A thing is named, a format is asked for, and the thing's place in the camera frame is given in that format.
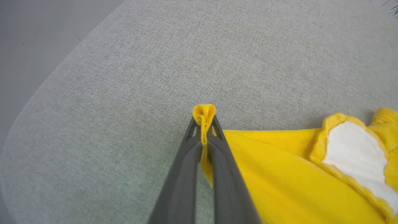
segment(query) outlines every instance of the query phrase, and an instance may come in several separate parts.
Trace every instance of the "floor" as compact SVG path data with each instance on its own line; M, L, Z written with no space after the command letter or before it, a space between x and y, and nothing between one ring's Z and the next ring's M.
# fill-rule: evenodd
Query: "floor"
M0 0L0 153L24 105L124 0ZM0 223L15 222L0 195Z

